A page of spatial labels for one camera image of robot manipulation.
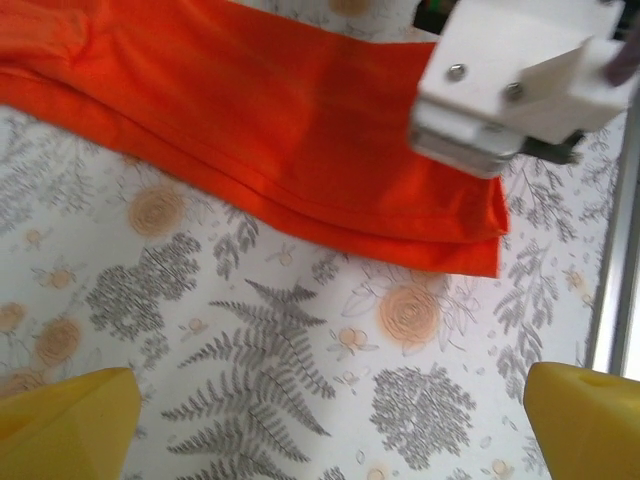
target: orange rose print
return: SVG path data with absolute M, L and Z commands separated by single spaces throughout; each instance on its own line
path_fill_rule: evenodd
M 9 333 L 24 320 L 27 308 L 19 303 L 5 303 L 0 307 L 0 333 Z
M 15 370 L 9 374 L 8 379 L 0 384 L 0 398 L 28 392 L 45 384 L 41 373 L 29 368 Z
M 371 0 L 329 0 L 329 9 L 342 17 L 359 17 L 371 7 Z
M 129 223 L 144 237 L 166 235 L 182 221 L 186 204 L 170 185 L 140 190 L 129 206 Z
M 425 345 L 438 331 L 438 300 L 423 285 L 402 285 L 383 298 L 378 319 L 382 330 L 405 350 Z
M 75 353 L 80 343 L 80 330 L 69 318 L 59 318 L 47 325 L 35 346 L 35 354 L 49 368 L 60 365 Z

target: metal screw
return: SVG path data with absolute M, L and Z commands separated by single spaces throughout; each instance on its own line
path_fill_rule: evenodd
M 584 155 L 581 154 L 580 152 L 571 152 L 569 154 L 569 164 L 578 165 L 583 158 L 584 158 Z
M 451 65 L 447 71 L 447 78 L 452 82 L 459 82 L 467 74 L 467 67 L 463 63 Z
M 517 102 L 524 97 L 524 87 L 519 82 L 510 83 L 505 88 L 504 95 L 510 102 Z

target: gray leaf print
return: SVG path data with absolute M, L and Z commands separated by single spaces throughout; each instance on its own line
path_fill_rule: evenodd
M 213 256 L 218 261 L 216 273 L 229 280 L 231 272 L 240 267 L 240 255 L 256 246 L 259 235 L 258 222 L 249 214 L 231 205 L 226 205 L 227 224 L 237 221 L 236 231 L 220 237 L 213 247 Z
M 562 178 L 558 167 L 538 159 L 527 159 L 509 166 L 511 188 L 507 194 L 511 213 L 524 217 L 534 228 L 555 230 L 564 243 L 577 238 L 573 214 L 560 193 Z
M 338 467 L 325 470 L 318 480 L 347 480 L 342 471 Z
M 87 296 L 96 330 L 110 329 L 111 335 L 131 341 L 141 332 L 161 330 L 160 299 L 180 300 L 195 288 L 193 275 L 200 266 L 189 257 L 200 249 L 195 238 L 178 233 L 165 245 L 145 248 L 137 265 L 103 271 Z
M 594 133 L 589 150 L 597 153 L 586 165 L 580 178 L 582 184 L 600 193 L 597 201 L 586 202 L 579 220 L 583 223 L 606 221 L 613 208 L 614 190 L 618 178 L 618 161 L 609 154 L 608 129 Z
M 540 445 L 535 437 L 527 437 L 527 444 L 523 447 L 525 456 L 522 461 L 524 462 L 524 469 L 526 472 L 535 472 L 539 476 L 544 475 L 547 472 L 547 464 L 542 456 Z
M 167 447 L 180 455 L 209 453 L 220 457 L 209 470 L 181 478 L 292 478 L 275 467 L 271 452 L 294 462 L 311 459 L 291 436 L 285 414 L 318 435 L 329 435 L 304 397 L 305 391 L 322 398 L 335 396 L 316 368 L 309 341 L 308 330 L 326 321 L 299 306 L 314 298 L 315 292 L 299 285 L 285 290 L 250 280 L 247 283 L 266 306 L 211 302 L 233 313 L 247 327 L 232 335 L 223 332 L 178 366 L 222 361 L 232 364 L 231 373 L 223 370 L 215 383 L 208 380 L 206 388 L 198 388 L 179 407 L 162 412 L 162 417 L 172 422 L 212 422 L 196 435 Z
M 337 257 L 338 254 L 336 252 L 329 252 L 311 266 L 313 279 L 320 285 L 327 285 L 336 278 L 340 271 L 340 267 L 335 264 Z
M 516 344 L 501 350 L 496 366 L 506 380 L 507 395 L 520 403 L 529 368 L 542 360 L 542 339 L 537 331 L 552 324 L 553 306 L 559 299 L 555 278 L 542 270 L 549 250 L 549 245 L 541 249 L 531 241 L 517 255 L 508 274 L 513 289 L 494 310 L 505 335 L 517 329 Z
M 149 338 L 145 339 L 144 344 L 140 348 L 140 353 L 145 357 L 142 368 L 145 370 L 154 370 L 158 360 L 169 353 L 169 341 L 162 333 L 155 332 Z
M 469 475 L 464 470 L 456 468 L 451 475 L 447 477 L 447 480 L 472 480 L 471 475 Z
M 445 368 L 434 365 L 426 374 L 408 367 L 383 370 L 374 380 L 371 422 L 386 437 L 385 449 L 396 450 L 410 468 L 428 469 L 436 453 L 460 456 L 460 445 L 469 445 L 468 412 L 476 403 Z
M 211 462 L 208 470 L 201 470 L 188 477 L 178 477 L 177 480 L 239 480 L 255 476 L 271 480 L 296 480 L 285 475 L 259 445 L 252 446 L 248 453 L 238 453 L 231 458 Z
M 532 323 L 536 328 L 550 325 L 553 321 L 553 304 L 559 292 L 553 277 L 544 275 L 542 267 L 549 253 L 550 245 L 538 247 L 532 240 L 516 257 L 508 273 L 513 280 L 513 288 L 504 296 L 494 314 L 504 327 L 505 335 L 517 327 L 532 309 Z
M 83 157 L 98 147 L 65 131 L 15 114 L 0 159 L 0 236 L 32 218 L 41 205 L 60 214 L 88 210 L 95 195 Z

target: white table surface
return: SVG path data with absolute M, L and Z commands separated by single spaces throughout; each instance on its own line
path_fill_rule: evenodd
M 253 5 L 419 41 L 415 3 Z M 522 389 L 534 361 L 583 362 L 623 127 L 590 136 L 579 166 L 513 165 L 491 280 L 291 238 L 2 108 L 0 392 L 131 366 L 127 480 L 549 478 Z

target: orange fabric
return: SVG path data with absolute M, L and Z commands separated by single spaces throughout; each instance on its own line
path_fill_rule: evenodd
M 406 145 L 432 48 L 364 43 L 224 0 L 0 0 L 0 101 L 284 232 L 495 276 L 500 181 Z

